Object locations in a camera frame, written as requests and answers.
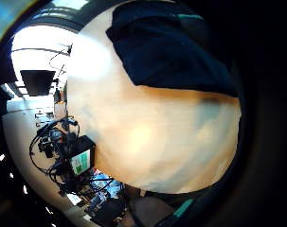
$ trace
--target ceiling light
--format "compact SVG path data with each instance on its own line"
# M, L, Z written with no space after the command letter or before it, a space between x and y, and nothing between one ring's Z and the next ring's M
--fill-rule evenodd
M25 185L23 185L23 192L24 192L24 194L26 194L26 195L28 194L28 193L27 193L27 187L26 187Z
M20 91L22 94L27 94L27 89L26 89L26 88L19 88L19 91Z
M0 162L2 162L5 159L5 154L0 155Z
M49 215L53 215L53 214L54 214L53 212L51 212L51 211L48 209L47 206L45 207L45 210L48 212Z

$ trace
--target computer screen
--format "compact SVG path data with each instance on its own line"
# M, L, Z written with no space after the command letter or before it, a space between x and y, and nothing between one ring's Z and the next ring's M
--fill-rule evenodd
M90 149L72 157L69 162L73 168L74 173L77 176L81 175L84 171L91 167Z

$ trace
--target monitor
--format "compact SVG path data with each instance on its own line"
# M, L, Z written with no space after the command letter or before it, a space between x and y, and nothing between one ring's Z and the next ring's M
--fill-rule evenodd
M22 80L29 96L48 96L56 71L21 70Z
M70 160L70 165L75 173L75 175L79 176L87 169L91 168L90 164L90 149L77 154L76 156L72 157Z

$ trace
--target wire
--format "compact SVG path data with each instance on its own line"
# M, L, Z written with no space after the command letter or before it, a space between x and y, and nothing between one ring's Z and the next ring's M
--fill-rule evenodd
M60 69L60 68L57 68L57 67L52 66L52 65L51 65L51 61L53 61L53 59L56 58L58 55L60 55L64 50L65 50L65 49L62 49L59 53L57 53L55 56L53 56L53 57L49 60L49 62L48 62L48 64L49 64L50 67L52 67L52 68L54 68L54 69L57 69L57 70L60 70L59 75L60 75L60 73L61 73L62 71L63 71L64 73L66 73L66 71L63 70L64 65L63 65L62 68Z
M101 190L105 189L109 184L111 184L111 182L113 181L111 180L109 183L107 183L105 186L103 186L101 189L99 189L98 191L95 191L95 193L100 192Z

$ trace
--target cable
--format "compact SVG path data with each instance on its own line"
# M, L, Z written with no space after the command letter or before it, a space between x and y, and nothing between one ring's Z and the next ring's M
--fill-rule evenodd
M63 70L64 65L62 66L61 69L59 69L59 68L56 68L56 67L52 66L52 65L51 65L51 61L52 61L54 58L56 58L58 55L60 55L64 50L65 50L65 49L62 49L59 53L57 53L54 57L52 57L52 58L49 60L49 62L48 62L49 66L50 66L51 68L60 70L60 73L61 73L62 71L63 71L64 73L66 73L66 71Z

